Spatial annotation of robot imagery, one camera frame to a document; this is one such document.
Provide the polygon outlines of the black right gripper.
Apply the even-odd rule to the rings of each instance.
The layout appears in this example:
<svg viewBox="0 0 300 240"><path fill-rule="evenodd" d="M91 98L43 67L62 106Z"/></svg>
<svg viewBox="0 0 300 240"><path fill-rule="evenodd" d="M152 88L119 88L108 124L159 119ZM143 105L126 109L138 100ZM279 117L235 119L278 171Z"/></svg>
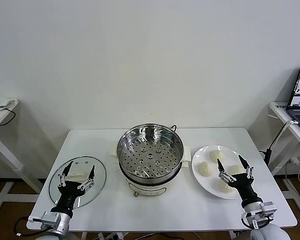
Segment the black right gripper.
<svg viewBox="0 0 300 240"><path fill-rule="evenodd" d="M254 181L254 176L253 176L253 170L254 167L250 166L249 163L241 156L239 155L239 160L245 169L245 173L239 173L239 174L234 174L234 175L229 175L220 159L217 159L217 165L218 165L218 170L219 174L218 177L226 184L228 184L230 187L235 188L242 200L241 206L245 207L249 204L256 203L256 202L263 202L263 200L258 197L258 194L254 192L252 188L252 183Z"/></svg>

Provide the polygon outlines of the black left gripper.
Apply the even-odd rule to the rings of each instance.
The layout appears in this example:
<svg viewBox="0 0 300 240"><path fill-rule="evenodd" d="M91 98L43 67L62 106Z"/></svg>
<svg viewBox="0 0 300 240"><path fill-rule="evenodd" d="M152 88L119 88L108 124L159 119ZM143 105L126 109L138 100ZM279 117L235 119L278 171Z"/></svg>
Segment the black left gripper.
<svg viewBox="0 0 300 240"><path fill-rule="evenodd" d="M73 161L63 169L62 173L58 175L59 184L58 190L61 196L55 207L51 209L52 213L73 213L74 203L78 197L81 197L90 190L90 188L95 184L95 165L93 165L88 179L82 184L76 181L68 181L66 177L68 176Z"/></svg>

